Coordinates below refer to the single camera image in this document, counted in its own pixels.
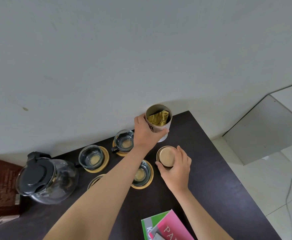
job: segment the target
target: brown book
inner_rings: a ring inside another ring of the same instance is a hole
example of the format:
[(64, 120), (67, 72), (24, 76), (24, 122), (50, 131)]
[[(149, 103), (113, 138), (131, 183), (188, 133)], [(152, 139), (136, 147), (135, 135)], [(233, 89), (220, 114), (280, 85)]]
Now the brown book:
[(16, 191), (15, 182), (22, 168), (0, 160), (0, 219), (2, 220), (19, 216), (20, 195)]

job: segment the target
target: teapot lid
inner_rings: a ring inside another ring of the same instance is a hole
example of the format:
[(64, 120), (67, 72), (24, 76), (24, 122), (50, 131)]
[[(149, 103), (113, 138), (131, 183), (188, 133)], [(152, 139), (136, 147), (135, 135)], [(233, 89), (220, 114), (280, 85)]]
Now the teapot lid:
[(39, 193), (46, 188), (54, 174), (54, 164), (48, 154), (32, 152), (28, 154), (26, 166), (19, 174), (16, 188), (22, 195)]

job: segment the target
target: dark table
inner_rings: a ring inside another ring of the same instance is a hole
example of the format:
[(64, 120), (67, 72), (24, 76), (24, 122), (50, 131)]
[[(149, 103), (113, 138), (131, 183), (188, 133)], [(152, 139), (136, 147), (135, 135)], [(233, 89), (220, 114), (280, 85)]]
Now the dark table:
[[(112, 140), (113, 137), (97, 142), (96, 145), (104, 146), (110, 152)], [(166, 187), (155, 165), (156, 152), (164, 145), (180, 145), (192, 158), (189, 189), (232, 238), (280, 239), (189, 111), (173, 116), (167, 139), (156, 144), (145, 157), (154, 168), (153, 182), (146, 189), (130, 188), (110, 239), (144, 239), (141, 219), (170, 209), (175, 211), (195, 238), (182, 208)], [(56, 158), (76, 162), (80, 151), (77, 149)], [(0, 225), (0, 239), (44, 238), (60, 216), (86, 191), (89, 182), (97, 175), (107, 173), (121, 159), (117, 154), (110, 153), (110, 162), (100, 173), (88, 173), (80, 168), (77, 189), (58, 205), (47, 206), (24, 199), (24, 212), (20, 218)]]

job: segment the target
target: glass teapot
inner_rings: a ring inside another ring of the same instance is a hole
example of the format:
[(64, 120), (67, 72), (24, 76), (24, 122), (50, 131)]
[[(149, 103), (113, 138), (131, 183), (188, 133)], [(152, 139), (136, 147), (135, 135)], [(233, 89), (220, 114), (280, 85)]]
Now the glass teapot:
[(32, 152), (16, 179), (16, 190), (43, 204), (58, 204), (76, 188), (78, 171), (74, 164), (50, 155)]

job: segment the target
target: green book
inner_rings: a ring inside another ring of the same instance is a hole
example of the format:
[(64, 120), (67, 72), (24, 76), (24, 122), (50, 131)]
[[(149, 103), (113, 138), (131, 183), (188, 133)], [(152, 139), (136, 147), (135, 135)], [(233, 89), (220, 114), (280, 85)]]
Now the green book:
[(153, 229), (154, 226), (157, 225), (158, 222), (160, 222), (161, 219), (164, 218), (165, 215), (167, 215), (168, 212), (169, 211), (166, 211), (142, 220), (145, 240), (151, 240), (151, 237), (149, 236), (150, 231)]

